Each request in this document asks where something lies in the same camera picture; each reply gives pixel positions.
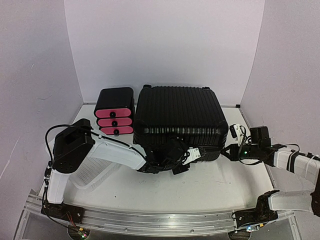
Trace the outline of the black ribbed hard-shell suitcase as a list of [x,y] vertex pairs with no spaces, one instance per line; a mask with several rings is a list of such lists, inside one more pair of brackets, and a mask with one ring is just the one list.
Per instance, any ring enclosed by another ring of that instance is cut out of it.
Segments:
[[216,160],[229,127],[216,94],[209,87],[151,86],[141,89],[133,122],[133,142],[160,150],[171,138],[203,148],[200,161]]

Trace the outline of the black pink three-drawer organizer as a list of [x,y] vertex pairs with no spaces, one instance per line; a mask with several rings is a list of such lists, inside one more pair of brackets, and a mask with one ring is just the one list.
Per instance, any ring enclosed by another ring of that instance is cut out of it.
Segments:
[[105,135],[127,135],[134,132],[134,90],[130,87],[105,88],[99,93],[94,115]]

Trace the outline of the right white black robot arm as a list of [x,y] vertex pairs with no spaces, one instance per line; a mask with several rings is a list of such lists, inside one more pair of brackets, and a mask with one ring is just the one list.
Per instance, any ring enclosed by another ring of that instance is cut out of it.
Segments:
[[237,229],[246,228],[250,232],[254,227],[277,220],[279,211],[320,215],[319,155],[294,150],[294,143],[273,144],[267,126],[251,128],[250,136],[247,136],[245,128],[240,124],[231,125],[229,130],[237,142],[228,145],[220,153],[230,161],[245,164],[250,160],[250,166],[265,164],[302,177],[314,185],[312,190],[271,190],[260,195],[254,208],[233,213]]

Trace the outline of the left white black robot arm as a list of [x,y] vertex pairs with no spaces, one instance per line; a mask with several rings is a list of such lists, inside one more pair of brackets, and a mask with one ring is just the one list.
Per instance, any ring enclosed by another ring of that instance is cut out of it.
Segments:
[[138,144],[94,132],[91,122],[86,118],[74,124],[55,125],[47,132],[57,128],[63,128],[63,131],[55,136],[53,146],[50,147],[49,141],[45,141],[50,160],[44,174],[41,206],[42,214],[52,221],[82,222],[84,208],[64,203],[64,193],[70,176],[86,160],[118,164],[145,174],[165,171],[179,174],[188,171],[191,162],[206,154],[199,147],[187,146],[177,137],[166,143],[163,153],[157,154]]

